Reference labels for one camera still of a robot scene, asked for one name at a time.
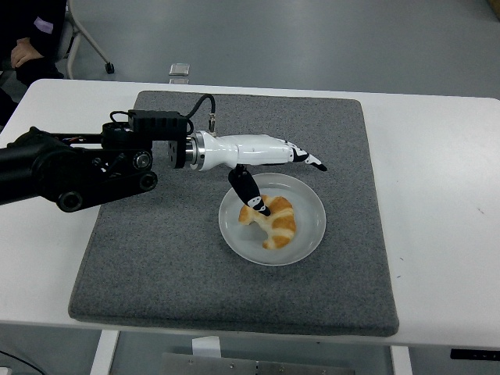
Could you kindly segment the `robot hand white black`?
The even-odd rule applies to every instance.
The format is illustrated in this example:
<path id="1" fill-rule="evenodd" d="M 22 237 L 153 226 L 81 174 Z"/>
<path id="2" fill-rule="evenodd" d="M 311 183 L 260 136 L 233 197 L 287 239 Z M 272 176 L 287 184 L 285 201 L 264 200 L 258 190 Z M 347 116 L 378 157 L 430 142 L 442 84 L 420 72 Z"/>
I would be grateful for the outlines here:
<path id="1" fill-rule="evenodd" d="M 231 168 L 228 180 L 240 200 L 249 208 L 264 215 L 270 209 L 264 203 L 260 190 L 247 170 L 248 166 L 270 166 L 285 163 L 305 163 L 326 171 L 322 162 L 290 141 L 260 135 L 232 135 L 214 137 L 200 131 L 193 140 L 195 157 L 193 170 L 206 171 L 218 165 Z"/>

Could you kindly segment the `person's hand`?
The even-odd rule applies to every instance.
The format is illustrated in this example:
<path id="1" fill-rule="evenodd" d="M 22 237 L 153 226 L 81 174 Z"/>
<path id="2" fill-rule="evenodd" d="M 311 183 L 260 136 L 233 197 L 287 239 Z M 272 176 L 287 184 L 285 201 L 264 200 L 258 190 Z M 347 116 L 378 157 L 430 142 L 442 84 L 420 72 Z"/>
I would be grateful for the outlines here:
<path id="1" fill-rule="evenodd" d="M 35 59 L 43 59 L 44 56 L 31 44 L 29 37 L 16 41 L 16 46 L 10 54 L 12 68 L 20 68 L 24 63 Z"/>

